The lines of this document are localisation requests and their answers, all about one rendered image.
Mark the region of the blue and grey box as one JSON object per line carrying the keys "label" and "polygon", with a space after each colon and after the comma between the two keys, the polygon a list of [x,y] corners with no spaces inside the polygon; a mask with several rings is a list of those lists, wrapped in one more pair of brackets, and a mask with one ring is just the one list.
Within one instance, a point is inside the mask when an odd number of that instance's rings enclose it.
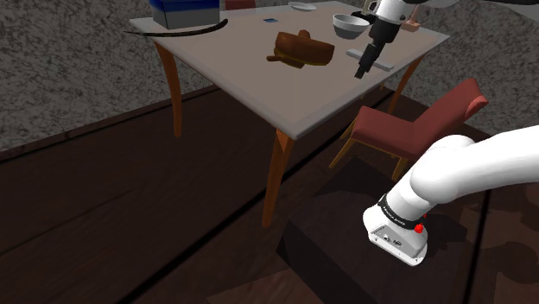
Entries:
{"label": "blue and grey box", "polygon": [[166,29],[220,22],[219,0],[149,0],[153,20]]}

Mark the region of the dark robot stand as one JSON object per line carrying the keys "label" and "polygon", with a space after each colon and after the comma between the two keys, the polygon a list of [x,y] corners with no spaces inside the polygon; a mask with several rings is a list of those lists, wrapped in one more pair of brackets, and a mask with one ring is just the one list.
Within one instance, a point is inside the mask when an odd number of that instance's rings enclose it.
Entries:
{"label": "dark robot stand", "polygon": [[290,217],[277,253],[323,304],[494,304],[495,278],[472,244],[485,230],[485,196],[434,209],[427,256],[411,267],[373,244],[363,224],[392,185],[364,161],[349,161]]}

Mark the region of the grey flat bar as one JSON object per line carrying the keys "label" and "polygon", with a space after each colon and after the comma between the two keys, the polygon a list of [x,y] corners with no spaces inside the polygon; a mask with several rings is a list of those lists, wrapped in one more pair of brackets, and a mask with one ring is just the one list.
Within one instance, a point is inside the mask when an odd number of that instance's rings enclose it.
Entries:
{"label": "grey flat bar", "polygon": [[[354,59],[360,60],[363,56],[363,53],[355,48],[348,49],[346,54],[353,57]],[[394,65],[377,59],[373,64],[374,67],[384,70],[385,72],[390,72]]]}

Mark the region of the grey table with wooden legs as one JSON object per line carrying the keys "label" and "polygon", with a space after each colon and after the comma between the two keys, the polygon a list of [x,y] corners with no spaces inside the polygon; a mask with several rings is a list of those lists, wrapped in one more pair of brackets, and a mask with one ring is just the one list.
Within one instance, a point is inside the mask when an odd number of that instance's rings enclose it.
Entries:
{"label": "grey table with wooden legs", "polygon": [[[147,37],[154,41],[165,68],[173,100],[174,133],[181,133],[181,89],[175,59],[234,97],[242,105],[276,128],[269,166],[262,224],[270,226],[277,194],[295,141],[333,117],[357,98],[376,88],[398,71],[447,40],[447,35],[419,28],[402,31],[384,47],[380,59],[393,64],[390,72],[373,67],[362,79],[355,78],[358,61],[346,54],[362,50],[368,34],[354,40],[339,38],[333,29],[335,14],[350,14],[355,7],[338,1],[320,2],[316,10],[300,12],[288,5],[227,10],[229,20],[220,30],[185,37]],[[265,22],[275,18],[278,22]],[[142,33],[158,33],[162,26],[152,18],[137,18],[130,24]],[[307,30],[312,38],[335,46],[326,66],[297,69],[269,62],[279,32],[295,34]]]}

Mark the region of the black curved strip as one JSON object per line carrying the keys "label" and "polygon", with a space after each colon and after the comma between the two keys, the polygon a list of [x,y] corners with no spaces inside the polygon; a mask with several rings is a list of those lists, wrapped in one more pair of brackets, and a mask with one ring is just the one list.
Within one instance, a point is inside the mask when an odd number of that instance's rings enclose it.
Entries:
{"label": "black curved strip", "polygon": [[228,24],[229,20],[225,18],[223,21],[212,25],[210,27],[196,29],[196,30],[189,30],[189,31],[183,31],[183,32],[170,32],[170,33],[142,33],[142,32],[134,32],[134,31],[127,31],[127,34],[133,34],[133,35],[140,35],[140,36],[147,36],[147,37],[184,37],[184,36],[193,36],[193,35],[203,35],[207,33],[211,33],[217,30],[222,29]]}

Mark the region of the white bowl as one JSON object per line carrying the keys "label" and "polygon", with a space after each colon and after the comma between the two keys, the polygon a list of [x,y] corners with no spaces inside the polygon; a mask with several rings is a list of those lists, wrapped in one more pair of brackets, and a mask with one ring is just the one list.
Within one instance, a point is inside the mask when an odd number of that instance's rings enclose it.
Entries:
{"label": "white bowl", "polygon": [[333,29],[340,38],[353,40],[359,37],[371,24],[352,15],[335,14],[333,16]]}

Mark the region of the tan wooden block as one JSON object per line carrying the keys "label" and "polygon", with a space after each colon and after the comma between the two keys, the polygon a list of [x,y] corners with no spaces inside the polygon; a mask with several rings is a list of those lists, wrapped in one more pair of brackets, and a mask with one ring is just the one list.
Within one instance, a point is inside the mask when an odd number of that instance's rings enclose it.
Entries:
{"label": "tan wooden block", "polygon": [[416,15],[418,11],[419,7],[416,6],[409,19],[401,25],[401,29],[409,32],[416,32],[421,27],[421,24],[416,20]]}

